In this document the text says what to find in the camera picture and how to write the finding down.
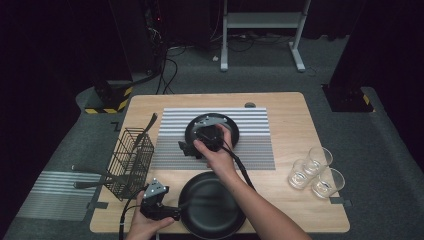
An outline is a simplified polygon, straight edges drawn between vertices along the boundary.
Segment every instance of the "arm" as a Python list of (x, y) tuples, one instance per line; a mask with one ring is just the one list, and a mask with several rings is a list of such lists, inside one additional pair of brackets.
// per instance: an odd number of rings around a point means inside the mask
[[(230, 131), (222, 125), (217, 127), (224, 133), (224, 141), (232, 148)], [(208, 166), (231, 192), (262, 240), (310, 239), (290, 217), (260, 196), (239, 177), (233, 159), (227, 152), (222, 149), (212, 152), (198, 140), (193, 143), (208, 159)]]

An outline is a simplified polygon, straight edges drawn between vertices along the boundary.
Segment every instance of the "clear glass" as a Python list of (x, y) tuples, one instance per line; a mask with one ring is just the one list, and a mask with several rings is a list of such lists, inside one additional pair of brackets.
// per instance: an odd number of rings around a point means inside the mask
[(304, 189), (314, 178), (305, 172), (305, 166), (305, 159), (299, 159), (293, 163), (293, 168), (288, 177), (289, 183), (292, 187)]
[(312, 181), (312, 191), (320, 198), (328, 198), (345, 186), (343, 175), (334, 168), (327, 168)]
[(313, 147), (306, 158), (305, 172), (317, 176), (333, 162), (333, 155), (323, 147)]

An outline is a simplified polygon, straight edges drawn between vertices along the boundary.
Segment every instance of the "white metal frame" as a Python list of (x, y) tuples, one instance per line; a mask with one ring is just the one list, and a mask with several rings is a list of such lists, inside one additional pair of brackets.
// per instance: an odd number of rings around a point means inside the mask
[(299, 41), (305, 26), (311, 0), (306, 0), (302, 12), (286, 13), (228, 13), (227, 1), (224, 0), (223, 31), (221, 48), (221, 71), (228, 70), (228, 41), (229, 28), (296, 28), (294, 42), (289, 42), (289, 48), (296, 63), (297, 70), (306, 70), (298, 50)]

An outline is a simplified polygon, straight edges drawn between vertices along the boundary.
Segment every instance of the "metal rack leg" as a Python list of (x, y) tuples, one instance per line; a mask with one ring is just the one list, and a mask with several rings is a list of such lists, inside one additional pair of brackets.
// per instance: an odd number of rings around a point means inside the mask
[(227, 45), (227, 0), (224, 0), (224, 12), (222, 21), (222, 47), (221, 47), (221, 71), (228, 70), (228, 45)]
[(289, 42), (290, 51), (292, 52), (293, 59), (296, 63), (297, 70), (299, 72), (305, 72), (306, 68), (303, 64), (302, 58), (300, 57), (299, 50), (297, 49), (299, 46), (300, 38), (302, 37), (303, 27), (305, 26), (306, 17), (308, 16), (309, 5), (311, 4), (311, 0), (306, 0), (305, 6), (303, 8), (303, 12), (299, 19), (299, 25), (297, 27), (295, 40), (294, 42)]

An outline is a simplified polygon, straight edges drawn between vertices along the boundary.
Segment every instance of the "striped mat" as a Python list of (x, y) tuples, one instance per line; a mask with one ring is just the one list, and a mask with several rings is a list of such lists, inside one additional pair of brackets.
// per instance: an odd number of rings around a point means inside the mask
[(238, 126), (240, 139), (234, 153), (247, 170), (275, 170), (266, 108), (165, 108), (152, 169), (207, 170), (206, 160), (184, 156), (178, 141), (185, 141), (187, 125), (197, 116), (220, 113)]
[(82, 221), (96, 188), (75, 189), (75, 181), (99, 181), (97, 174), (43, 171), (17, 217)]

